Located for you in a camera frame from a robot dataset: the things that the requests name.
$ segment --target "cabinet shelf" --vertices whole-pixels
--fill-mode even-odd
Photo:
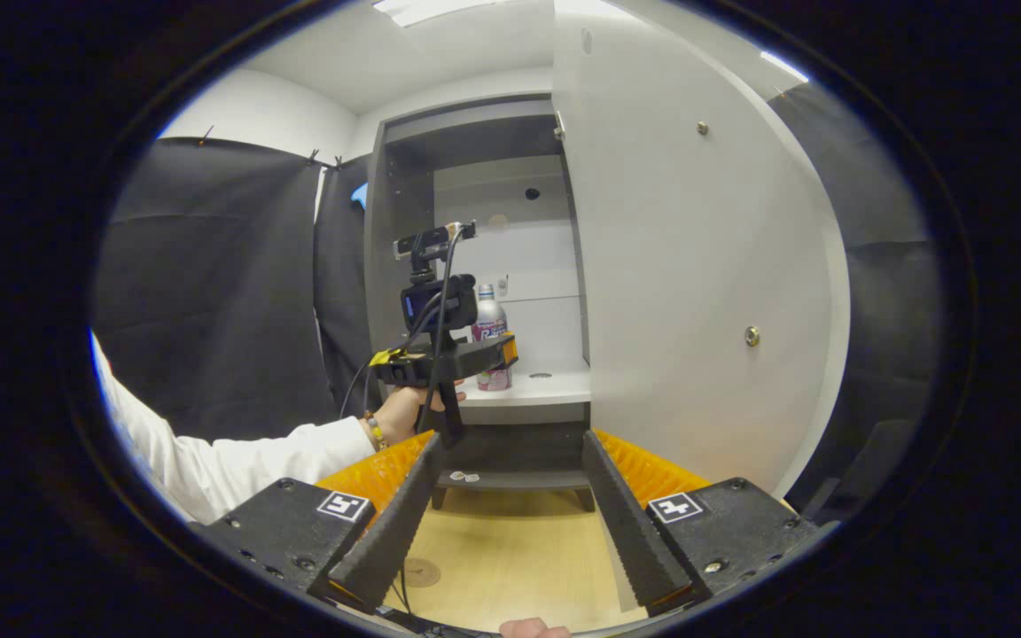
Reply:
[[[459,407],[475,409],[483,407],[514,407],[526,405],[555,405],[563,403],[587,403],[588,364],[584,360],[564,363],[560,366],[529,366],[522,362],[514,367],[514,383],[505,391],[481,391],[477,379],[471,377],[459,389],[467,393],[467,400]],[[549,373],[547,379],[531,379],[535,373]]]

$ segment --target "bottle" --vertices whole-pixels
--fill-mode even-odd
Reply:
[[[499,302],[494,301],[494,286],[479,285],[479,316],[471,326],[472,339],[484,340],[497,338],[507,331],[507,314]],[[510,387],[510,369],[506,371],[487,371],[479,373],[479,389],[482,391],[499,391]]]

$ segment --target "ceiling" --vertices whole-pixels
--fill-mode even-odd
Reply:
[[[360,114],[429,86],[553,63],[552,0],[489,4],[407,29],[372,1],[353,0],[244,67],[307,86]]]

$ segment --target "white shirt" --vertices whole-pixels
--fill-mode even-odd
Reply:
[[[355,416],[299,426],[283,439],[207,443],[176,436],[166,420],[112,376],[96,336],[93,355],[117,435],[145,478],[187,521],[210,524],[280,478],[312,484],[374,452]]]

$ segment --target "bottle label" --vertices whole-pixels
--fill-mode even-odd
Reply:
[[[477,322],[471,326],[471,336],[477,342],[479,340],[497,338],[497,336],[507,331],[507,323],[504,318],[496,318],[494,322]],[[482,391],[499,391],[510,387],[510,369],[506,371],[487,371],[475,376],[475,381]]]

